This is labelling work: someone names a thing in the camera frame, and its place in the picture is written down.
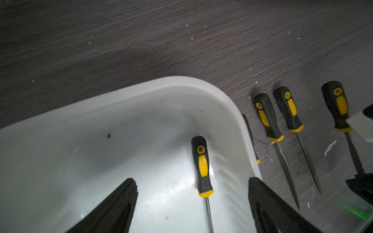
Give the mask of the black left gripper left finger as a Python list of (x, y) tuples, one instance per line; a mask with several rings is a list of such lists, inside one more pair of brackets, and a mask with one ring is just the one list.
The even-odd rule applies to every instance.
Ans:
[(137, 198), (137, 184), (128, 178), (68, 232), (128, 233)]

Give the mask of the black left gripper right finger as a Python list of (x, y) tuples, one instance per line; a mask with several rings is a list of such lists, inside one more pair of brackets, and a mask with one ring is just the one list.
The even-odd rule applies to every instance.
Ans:
[(248, 199), (258, 233), (320, 233), (257, 177), (248, 181)]

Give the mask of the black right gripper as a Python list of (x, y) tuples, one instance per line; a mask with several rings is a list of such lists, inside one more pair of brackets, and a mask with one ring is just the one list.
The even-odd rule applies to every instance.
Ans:
[(373, 205), (373, 174), (355, 175), (355, 178), (346, 180), (348, 187), (368, 202)]

